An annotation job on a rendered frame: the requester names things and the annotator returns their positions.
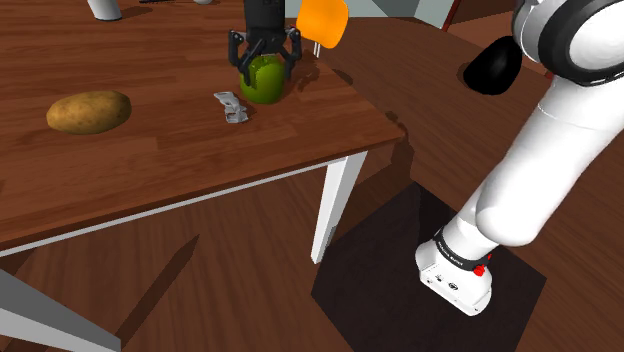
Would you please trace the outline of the grey white furniture edge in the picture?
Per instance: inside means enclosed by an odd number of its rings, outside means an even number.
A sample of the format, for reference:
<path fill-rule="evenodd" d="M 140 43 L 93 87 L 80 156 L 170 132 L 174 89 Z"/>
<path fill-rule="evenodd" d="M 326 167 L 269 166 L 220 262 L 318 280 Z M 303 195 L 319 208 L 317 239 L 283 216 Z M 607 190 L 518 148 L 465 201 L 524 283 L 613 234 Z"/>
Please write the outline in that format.
<path fill-rule="evenodd" d="M 119 338 L 4 270 L 0 335 L 73 352 L 121 352 Z"/>

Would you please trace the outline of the white cup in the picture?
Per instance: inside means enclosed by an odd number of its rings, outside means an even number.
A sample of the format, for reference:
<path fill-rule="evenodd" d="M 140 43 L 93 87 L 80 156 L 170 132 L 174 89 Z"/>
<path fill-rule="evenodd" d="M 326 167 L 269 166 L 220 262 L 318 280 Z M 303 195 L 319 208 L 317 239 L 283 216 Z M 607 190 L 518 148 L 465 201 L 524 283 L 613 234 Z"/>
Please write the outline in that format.
<path fill-rule="evenodd" d="M 87 0 L 95 19 L 116 21 L 122 18 L 117 0 Z"/>

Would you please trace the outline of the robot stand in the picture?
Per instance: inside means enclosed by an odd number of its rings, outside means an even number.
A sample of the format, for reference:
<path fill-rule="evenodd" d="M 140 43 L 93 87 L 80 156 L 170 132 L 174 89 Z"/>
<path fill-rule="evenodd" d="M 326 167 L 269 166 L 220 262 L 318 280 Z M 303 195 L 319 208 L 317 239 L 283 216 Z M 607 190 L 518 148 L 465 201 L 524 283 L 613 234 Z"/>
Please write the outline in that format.
<path fill-rule="evenodd" d="M 547 279 L 499 247 L 487 308 L 453 307 L 419 280 L 414 258 L 452 215 L 412 183 L 329 246 L 311 294 L 354 352 L 515 352 Z"/>

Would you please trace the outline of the wooden table with white legs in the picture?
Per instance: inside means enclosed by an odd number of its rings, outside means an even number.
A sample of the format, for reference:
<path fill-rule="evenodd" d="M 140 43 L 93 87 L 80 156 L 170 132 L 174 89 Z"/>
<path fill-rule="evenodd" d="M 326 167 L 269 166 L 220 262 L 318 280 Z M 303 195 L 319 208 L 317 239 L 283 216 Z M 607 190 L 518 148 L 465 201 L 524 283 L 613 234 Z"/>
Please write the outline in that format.
<path fill-rule="evenodd" d="M 0 0 L 0 256 L 329 165 L 398 141 L 402 130 L 327 65 L 302 87 L 226 122 L 237 91 L 227 33 L 242 0 L 140 5 L 96 20 L 85 0 Z M 74 135 L 50 128 L 59 99 L 129 97 L 129 119 Z"/>

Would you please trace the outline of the brown potato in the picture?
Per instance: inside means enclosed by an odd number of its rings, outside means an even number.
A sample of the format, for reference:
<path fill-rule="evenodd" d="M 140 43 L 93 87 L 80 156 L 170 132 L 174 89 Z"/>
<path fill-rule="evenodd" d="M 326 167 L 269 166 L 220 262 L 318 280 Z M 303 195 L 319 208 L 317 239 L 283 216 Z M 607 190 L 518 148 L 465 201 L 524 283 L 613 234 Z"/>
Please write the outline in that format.
<path fill-rule="evenodd" d="M 100 134 L 125 123 L 132 113 L 128 96 L 113 90 L 89 91 L 59 99 L 46 113 L 50 128 L 74 135 Z"/>

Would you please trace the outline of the crumpled grey can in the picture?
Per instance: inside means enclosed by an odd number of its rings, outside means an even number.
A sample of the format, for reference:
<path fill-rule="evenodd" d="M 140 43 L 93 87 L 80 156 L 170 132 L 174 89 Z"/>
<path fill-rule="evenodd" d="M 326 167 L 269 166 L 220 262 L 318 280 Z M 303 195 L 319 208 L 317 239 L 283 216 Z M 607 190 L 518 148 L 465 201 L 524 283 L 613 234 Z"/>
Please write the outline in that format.
<path fill-rule="evenodd" d="M 243 123 L 248 120 L 246 107 L 243 106 L 233 92 L 217 92 L 214 97 L 224 106 L 226 122 L 230 124 Z"/>

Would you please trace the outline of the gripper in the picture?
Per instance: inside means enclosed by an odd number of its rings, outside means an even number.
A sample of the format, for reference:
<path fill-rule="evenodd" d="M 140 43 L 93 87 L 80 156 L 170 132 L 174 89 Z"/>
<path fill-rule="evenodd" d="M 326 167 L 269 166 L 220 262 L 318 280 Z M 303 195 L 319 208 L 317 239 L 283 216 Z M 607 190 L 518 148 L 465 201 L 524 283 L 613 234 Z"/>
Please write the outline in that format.
<path fill-rule="evenodd" d="M 244 83 L 251 85 L 249 67 L 253 60 L 263 54 L 279 54 L 284 59 L 284 77 L 289 80 L 292 70 L 302 57 L 301 32 L 294 26 L 285 28 L 285 0 L 243 0 L 246 34 L 228 32 L 228 60 L 243 75 Z M 289 39 L 291 51 L 284 47 Z M 245 42 L 248 48 L 242 56 L 239 46 Z"/>

